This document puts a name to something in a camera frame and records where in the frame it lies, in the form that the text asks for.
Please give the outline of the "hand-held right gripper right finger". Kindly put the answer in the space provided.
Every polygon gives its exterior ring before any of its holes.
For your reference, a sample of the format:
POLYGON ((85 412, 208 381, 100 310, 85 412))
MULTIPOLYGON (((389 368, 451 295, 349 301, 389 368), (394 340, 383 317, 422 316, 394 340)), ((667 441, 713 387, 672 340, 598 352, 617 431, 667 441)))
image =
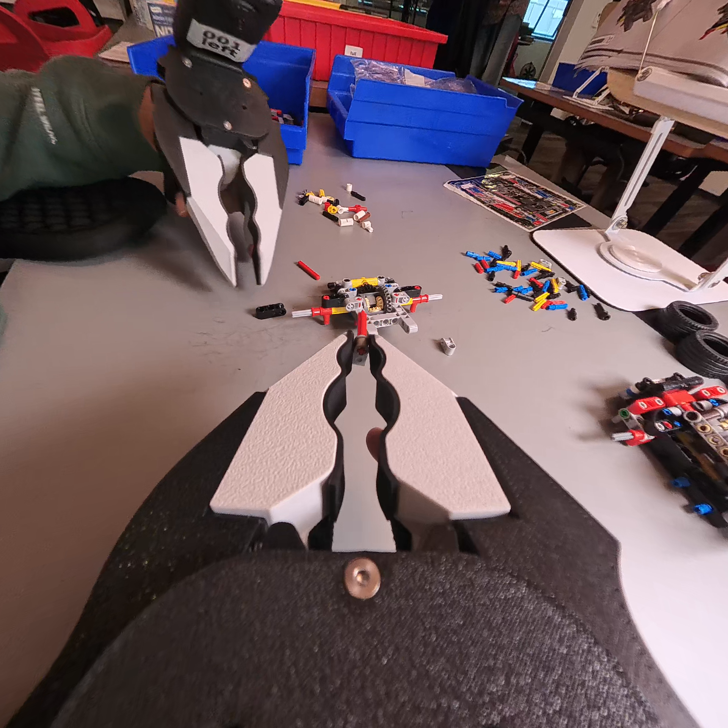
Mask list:
POLYGON ((511 504, 466 416, 469 401, 383 336, 369 338, 378 440, 377 496, 397 551, 432 529, 507 515, 511 504))

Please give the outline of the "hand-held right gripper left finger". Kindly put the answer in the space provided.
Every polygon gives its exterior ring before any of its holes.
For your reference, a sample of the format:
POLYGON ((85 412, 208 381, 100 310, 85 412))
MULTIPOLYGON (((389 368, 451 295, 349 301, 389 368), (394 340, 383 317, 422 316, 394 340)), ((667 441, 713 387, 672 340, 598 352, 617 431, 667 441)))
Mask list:
POLYGON ((344 499, 350 334, 304 361, 263 394, 211 501, 218 515, 288 523, 305 546, 329 551, 344 499))

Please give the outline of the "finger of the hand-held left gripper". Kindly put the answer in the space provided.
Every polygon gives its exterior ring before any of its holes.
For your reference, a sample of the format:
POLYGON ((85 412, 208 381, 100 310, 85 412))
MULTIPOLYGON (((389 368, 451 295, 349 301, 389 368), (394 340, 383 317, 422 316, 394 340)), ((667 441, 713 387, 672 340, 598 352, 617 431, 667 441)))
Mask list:
POLYGON ((282 217, 275 160, 265 154, 256 153, 242 164, 242 172, 250 255, 256 282, 258 286, 263 286, 275 257, 282 217))
POLYGON ((229 234, 229 212, 221 191, 240 168, 236 150, 207 146, 203 141, 181 137, 180 150, 187 174, 187 211, 217 267, 232 286, 237 285, 237 252, 229 234))

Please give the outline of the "person's left forearm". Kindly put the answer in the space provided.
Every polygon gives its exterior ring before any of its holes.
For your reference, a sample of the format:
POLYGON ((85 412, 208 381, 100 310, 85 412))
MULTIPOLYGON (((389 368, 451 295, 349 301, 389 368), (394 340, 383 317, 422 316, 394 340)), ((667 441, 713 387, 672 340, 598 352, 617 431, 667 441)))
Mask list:
POLYGON ((155 79, 95 58, 56 57, 1 74, 1 200, 161 172, 138 112, 155 79))

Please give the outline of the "pile of small lego pieces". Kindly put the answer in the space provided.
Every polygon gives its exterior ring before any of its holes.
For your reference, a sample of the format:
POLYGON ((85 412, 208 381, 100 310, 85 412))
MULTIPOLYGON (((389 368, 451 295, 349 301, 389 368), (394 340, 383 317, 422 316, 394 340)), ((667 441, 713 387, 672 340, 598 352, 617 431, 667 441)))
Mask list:
POLYGON ((355 226, 372 234, 373 224, 371 212, 365 204, 366 198, 355 193, 351 185, 345 187, 350 193, 353 202, 341 200, 338 196, 329 195, 324 188, 306 188, 296 195, 296 202, 299 206, 314 205, 320 209, 323 218, 335 223, 341 229, 349 229, 355 226))

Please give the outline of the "pile of colourful lego pins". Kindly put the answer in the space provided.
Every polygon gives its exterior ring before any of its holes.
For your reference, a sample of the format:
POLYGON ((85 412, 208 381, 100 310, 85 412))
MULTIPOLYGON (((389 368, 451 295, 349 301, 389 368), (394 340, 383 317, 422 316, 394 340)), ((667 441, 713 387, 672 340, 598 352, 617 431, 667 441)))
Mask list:
POLYGON ((558 275, 547 259, 520 259, 507 245, 484 252, 466 250, 463 256, 486 278, 492 292, 502 297, 503 304, 523 301, 532 312, 563 312, 575 321, 579 312, 570 302, 572 296, 588 304, 598 320, 611 320, 610 311, 586 284, 558 275))

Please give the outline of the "lego instruction booklet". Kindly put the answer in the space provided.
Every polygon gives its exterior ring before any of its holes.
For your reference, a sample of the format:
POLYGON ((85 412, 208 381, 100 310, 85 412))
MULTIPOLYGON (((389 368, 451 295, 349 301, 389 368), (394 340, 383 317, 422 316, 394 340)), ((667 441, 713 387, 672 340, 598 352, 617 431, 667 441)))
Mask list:
POLYGON ((527 232, 544 228, 585 206, 499 165, 483 175, 449 180, 444 187, 527 232))

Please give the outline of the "black lego tyre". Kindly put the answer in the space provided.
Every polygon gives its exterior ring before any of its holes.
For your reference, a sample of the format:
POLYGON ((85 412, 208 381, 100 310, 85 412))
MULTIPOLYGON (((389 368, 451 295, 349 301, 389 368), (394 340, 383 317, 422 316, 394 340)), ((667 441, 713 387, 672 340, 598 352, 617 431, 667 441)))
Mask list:
POLYGON ((675 346, 678 361, 697 375, 727 382, 727 337, 713 331, 696 331, 675 346))
POLYGON ((719 322, 701 306, 675 301, 657 311, 654 327, 669 342, 677 344, 694 333, 717 331, 719 322))

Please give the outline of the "person's left hand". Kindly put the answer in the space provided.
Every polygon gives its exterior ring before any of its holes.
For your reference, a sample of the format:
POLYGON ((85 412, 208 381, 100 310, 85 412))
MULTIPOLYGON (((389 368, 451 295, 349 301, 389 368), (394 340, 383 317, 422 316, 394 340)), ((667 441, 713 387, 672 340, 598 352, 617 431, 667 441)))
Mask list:
POLYGON ((153 88, 156 84, 150 84, 145 88, 141 105, 138 112, 138 120, 144 138, 154 148, 160 159, 162 171, 163 192, 168 202, 174 202, 174 208, 180 217, 188 217, 187 197, 182 188, 179 187, 167 160, 163 157, 157 141, 155 120, 154 120, 154 99, 153 88))

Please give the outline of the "blue parts bin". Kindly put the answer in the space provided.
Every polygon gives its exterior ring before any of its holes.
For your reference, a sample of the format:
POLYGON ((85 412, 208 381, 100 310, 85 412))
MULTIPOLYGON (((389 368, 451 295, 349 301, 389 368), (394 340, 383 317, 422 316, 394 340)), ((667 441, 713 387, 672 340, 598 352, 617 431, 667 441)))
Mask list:
MULTIPOLYGON (((160 78, 157 62, 174 45, 171 36, 132 44, 127 48, 135 74, 160 78)), ((254 76, 268 96, 273 110, 293 118, 280 124, 291 165, 301 165, 307 144, 308 110, 315 51, 270 41, 261 41, 243 68, 254 76)))

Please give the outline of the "red storage bin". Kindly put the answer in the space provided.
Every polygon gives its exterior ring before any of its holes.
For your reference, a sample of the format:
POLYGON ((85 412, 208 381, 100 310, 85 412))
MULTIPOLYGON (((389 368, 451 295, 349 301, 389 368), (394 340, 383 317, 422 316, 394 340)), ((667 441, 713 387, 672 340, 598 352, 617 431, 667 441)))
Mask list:
POLYGON ((326 82, 338 55, 431 69, 448 37, 334 2, 285 1, 264 39, 314 50, 312 79, 326 82))

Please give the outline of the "stacked blue storage bins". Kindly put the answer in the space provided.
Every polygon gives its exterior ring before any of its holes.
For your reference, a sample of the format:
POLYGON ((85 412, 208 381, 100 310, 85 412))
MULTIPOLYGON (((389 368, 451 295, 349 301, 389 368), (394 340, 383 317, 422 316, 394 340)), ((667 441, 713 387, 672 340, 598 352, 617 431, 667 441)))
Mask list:
POLYGON ((356 79, 359 58, 337 55, 327 107, 353 157, 486 168, 522 104, 478 78, 449 71, 385 63, 425 81, 470 82, 474 90, 356 79))

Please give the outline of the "bundle of clear plastic bags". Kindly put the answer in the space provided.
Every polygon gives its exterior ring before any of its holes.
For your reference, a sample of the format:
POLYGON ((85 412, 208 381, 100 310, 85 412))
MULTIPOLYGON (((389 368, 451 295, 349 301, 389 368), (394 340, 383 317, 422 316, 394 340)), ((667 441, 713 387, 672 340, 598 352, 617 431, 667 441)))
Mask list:
POLYGON ((458 77, 430 78, 419 71, 413 71, 405 66, 386 63, 379 60, 353 59, 355 81, 350 85, 351 96, 354 95, 356 85, 361 80, 371 80, 394 85, 406 85, 427 89, 447 90, 455 93, 476 94, 472 81, 458 77))

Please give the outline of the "white desk lamp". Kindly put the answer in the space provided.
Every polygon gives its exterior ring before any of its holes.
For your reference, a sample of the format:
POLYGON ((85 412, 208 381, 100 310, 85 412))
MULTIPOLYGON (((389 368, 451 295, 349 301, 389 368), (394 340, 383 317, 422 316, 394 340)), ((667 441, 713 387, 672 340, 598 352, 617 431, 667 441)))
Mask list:
POLYGON ((659 67, 610 69, 620 101, 658 115, 650 138, 605 229, 551 229, 532 240, 602 302, 625 312, 663 309, 675 301, 727 301, 727 262, 707 271, 656 237, 628 228, 627 213, 675 122, 726 138, 727 89, 659 67))

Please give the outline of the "beige patterned sheet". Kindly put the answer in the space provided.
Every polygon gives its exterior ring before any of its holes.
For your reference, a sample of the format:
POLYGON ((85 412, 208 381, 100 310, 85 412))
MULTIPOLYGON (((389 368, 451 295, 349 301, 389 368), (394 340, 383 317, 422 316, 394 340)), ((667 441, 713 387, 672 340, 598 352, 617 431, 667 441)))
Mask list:
POLYGON ((712 78, 727 70, 723 1, 626 1, 605 10, 576 62, 579 68, 666 70, 712 78))

